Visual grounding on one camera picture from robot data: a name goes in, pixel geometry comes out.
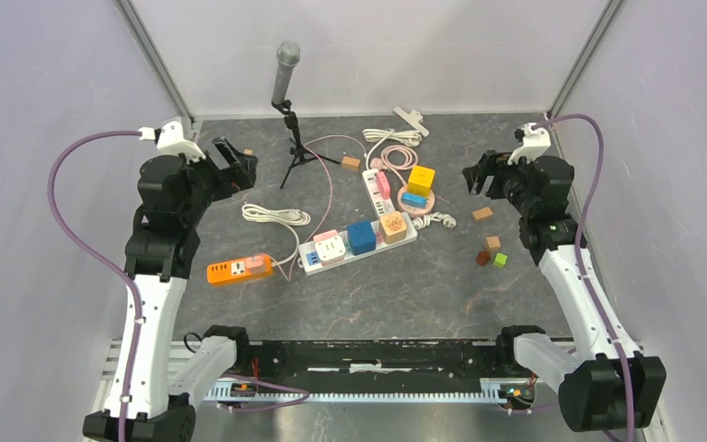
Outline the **round pink socket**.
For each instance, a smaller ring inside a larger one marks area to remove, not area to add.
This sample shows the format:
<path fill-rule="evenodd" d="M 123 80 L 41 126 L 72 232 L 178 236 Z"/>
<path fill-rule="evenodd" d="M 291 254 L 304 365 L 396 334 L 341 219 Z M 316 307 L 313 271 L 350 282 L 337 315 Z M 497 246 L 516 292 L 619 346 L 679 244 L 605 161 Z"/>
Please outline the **round pink socket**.
<path fill-rule="evenodd" d="M 396 204 L 400 211 L 406 212 L 411 218 L 429 215 L 435 205 L 435 193 L 432 189 L 426 195 L 412 193 L 409 185 L 403 184 L 397 194 Z"/>

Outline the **beige dragon cube adapter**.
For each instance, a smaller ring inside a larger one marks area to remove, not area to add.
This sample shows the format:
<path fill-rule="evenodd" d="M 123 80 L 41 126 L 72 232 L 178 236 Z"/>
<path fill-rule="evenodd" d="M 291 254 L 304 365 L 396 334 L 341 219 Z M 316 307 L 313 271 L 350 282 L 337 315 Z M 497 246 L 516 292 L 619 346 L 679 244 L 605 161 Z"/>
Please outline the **beige dragon cube adapter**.
<path fill-rule="evenodd" d="M 379 235 L 385 244 L 393 244 L 407 238 L 408 227 L 402 213 L 391 212 L 378 220 Z"/>

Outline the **pink plug on orange strip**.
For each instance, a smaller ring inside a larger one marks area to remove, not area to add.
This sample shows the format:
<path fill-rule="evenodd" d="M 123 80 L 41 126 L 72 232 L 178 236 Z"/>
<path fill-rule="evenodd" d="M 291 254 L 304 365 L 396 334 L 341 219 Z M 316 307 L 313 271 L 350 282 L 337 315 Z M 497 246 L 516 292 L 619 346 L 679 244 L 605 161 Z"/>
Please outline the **pink plug on orange strip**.
<path fill-rule="evenodd" d="M 251 274 L 269 273 L 272 270 L 272 259 L 264 253 L 258 253 L 245 259 L 245 268 Z"/>

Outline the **white clip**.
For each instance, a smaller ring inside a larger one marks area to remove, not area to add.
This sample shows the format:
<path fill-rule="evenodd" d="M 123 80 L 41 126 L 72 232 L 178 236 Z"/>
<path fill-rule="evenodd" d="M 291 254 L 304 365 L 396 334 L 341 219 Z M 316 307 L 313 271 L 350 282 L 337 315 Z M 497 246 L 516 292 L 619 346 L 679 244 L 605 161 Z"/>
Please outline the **white clip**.
<path fill-rule="evenodd" d="M 430 134 L 429 130 L 423 125 L 422 114 L 417 110 L 406 111 L 400 106 L 395 106 L 393 111 L 422 137 L 427 137 Z"/>

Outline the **short white power strip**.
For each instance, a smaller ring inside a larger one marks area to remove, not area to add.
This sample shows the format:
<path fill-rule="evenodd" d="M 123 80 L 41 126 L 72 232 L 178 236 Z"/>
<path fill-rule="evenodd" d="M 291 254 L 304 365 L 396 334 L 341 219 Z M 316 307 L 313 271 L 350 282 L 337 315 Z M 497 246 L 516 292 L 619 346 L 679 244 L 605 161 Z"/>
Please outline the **short white power strip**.
<path fill-rule="evenodd" d="M 378 192 L 376 184 L 376 174 L 378 171 L 379 169 L 365 170 L 362 172 L 362 179 L 376 216 L 381 217 L 384 214 L 394 212 L 395 207 L 391 198 L 389 201 L 385 201 Z"/>

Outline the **small wooden cube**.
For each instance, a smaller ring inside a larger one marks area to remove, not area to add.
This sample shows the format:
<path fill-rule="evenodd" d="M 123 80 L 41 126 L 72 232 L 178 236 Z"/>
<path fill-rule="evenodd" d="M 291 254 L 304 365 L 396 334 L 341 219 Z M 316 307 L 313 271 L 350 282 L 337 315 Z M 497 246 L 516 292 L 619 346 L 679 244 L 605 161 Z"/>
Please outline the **small wooden cube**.
<path fill-rule="evenodd" d="M 498 236 L 486 238 L 486 248 L 490 253 L 498 252 L 502 248 L 501 240 Z"/>

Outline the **orange power strip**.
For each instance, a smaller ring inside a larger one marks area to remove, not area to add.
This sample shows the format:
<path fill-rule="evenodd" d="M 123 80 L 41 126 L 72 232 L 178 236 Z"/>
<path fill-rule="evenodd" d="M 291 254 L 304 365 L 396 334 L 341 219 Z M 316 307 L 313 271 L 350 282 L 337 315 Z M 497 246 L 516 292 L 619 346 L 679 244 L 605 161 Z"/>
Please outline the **orange power strip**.
<path fill-rule="evenodd" d="M 273 266 L 269 273 L 251 274 L 245 268 L 246 258 L 210 264 L 206 269 L 208 284 L 212 286 L 232 285 L 273 275 Z"/>

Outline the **green cube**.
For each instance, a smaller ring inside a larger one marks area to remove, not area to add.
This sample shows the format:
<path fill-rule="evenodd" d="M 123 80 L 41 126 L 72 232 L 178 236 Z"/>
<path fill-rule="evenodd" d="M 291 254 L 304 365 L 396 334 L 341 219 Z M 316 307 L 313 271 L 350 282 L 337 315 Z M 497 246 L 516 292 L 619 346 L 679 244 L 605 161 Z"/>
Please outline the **green cube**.
<path fill-rule="evenodd" d="M 508 256 L 503 253 L 496 253 L 493 258 L 493 265 L 498 268 L 504 268 L 507 264 Z"/>

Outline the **white cube adapter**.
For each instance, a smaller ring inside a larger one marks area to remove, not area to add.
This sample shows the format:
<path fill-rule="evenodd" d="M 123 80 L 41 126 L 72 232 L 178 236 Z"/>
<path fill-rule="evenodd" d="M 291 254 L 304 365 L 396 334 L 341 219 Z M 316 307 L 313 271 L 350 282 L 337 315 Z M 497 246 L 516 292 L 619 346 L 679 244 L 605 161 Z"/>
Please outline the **white cube adapter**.
<path fill-rule="evenodd" d="M 345 242 L 340 235 L 316 241 L 315 249 L 320 263 L 324 266 L 342 261 L 347 252 Z"/>

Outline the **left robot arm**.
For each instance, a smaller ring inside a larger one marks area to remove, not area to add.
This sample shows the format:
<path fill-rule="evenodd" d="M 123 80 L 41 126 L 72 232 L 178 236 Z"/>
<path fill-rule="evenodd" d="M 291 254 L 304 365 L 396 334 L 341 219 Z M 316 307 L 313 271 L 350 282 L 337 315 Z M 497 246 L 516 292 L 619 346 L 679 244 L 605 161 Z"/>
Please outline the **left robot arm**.
<path fill-rule="evenodd" d="M 174 321 L 201 243 L 197 226 L 212 203 L 256 182 L 254 155 L 223 138 L 214 147 L 225 167 L 209 154 L 190 160 L 180 153 L 151 158 L 140 169 L 141 203 L 125 247 L 129 299 L 121 352 L 110 394 L 84 420 L 86 438 L 189 441 L 197 409 L 215 382 L 252 367 L 246 330 L 214 325 L 181 369 L 168 373 Z"/>

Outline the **pink flat adapter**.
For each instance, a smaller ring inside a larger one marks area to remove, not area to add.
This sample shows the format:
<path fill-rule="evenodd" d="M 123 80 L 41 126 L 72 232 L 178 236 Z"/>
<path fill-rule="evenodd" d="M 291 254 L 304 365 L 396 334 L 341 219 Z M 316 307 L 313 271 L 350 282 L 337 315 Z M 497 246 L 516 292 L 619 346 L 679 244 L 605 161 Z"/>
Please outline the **pink flat adapter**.
<path fill-rule="evenodd" d="M 379 170 L 376 174 L 376 184 L 378 192 L 385 201 L 391 198 L 391 187 L 384 170 Z"/>

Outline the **pink cube adapter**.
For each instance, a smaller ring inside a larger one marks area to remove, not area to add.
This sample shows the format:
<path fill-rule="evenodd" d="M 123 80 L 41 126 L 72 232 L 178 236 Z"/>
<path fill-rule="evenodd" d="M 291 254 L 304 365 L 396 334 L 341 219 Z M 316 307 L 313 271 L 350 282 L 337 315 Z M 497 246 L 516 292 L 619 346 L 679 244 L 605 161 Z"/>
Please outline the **pink cube adapter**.
<path fill-rule="evenodd" d="M 321 232 L 313 237 L 313 242 L 321 242 L 326 239 L 330 238 L 335 238 L 339 235 L 339 232 L 336 229 L 331 229 L 327 230 L 324 232 Z"/>

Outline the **flat wooden block right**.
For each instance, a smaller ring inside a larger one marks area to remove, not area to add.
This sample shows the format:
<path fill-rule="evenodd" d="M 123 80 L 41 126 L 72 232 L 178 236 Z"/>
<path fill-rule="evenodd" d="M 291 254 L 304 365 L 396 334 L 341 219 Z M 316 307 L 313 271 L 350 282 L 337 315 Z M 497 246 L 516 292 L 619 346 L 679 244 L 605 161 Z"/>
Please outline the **flat wooden block right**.
<path fill-rule="evenodd" d="M 482 221 L 493 216 L 493 210 L 490 207 L 482 207 L 476 211 L 472 212 L 472 216 L 475 221 Z"/>

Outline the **long white power strip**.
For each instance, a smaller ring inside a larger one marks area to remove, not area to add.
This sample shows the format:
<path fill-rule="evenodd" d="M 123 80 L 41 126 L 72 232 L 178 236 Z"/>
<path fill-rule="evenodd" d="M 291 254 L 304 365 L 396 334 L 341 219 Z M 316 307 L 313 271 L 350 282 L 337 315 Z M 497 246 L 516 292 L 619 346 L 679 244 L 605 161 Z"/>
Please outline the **long white power strip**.
<path fill-rule="evenodd" d="M 404 212 L 391 212 L 375 221 L 356 222 L 343 230 L 328 230 L 298 247 L 299 266 L 307 276 L 372 257 L 410 244 L 418 230 Z"/>

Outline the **blue cube adapter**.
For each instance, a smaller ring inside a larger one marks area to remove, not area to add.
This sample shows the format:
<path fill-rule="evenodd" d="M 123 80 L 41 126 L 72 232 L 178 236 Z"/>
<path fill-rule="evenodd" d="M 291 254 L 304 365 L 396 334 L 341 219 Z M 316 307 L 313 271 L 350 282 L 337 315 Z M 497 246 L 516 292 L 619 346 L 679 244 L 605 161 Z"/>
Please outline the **blue cube adapter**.
<path fill-rule="evenodd" d="M 377 235 L 368 221 L 361 221 L 347 227 L 348 244 L 351 253 L 358 256 L 374 251 L 377 246 Z"/>

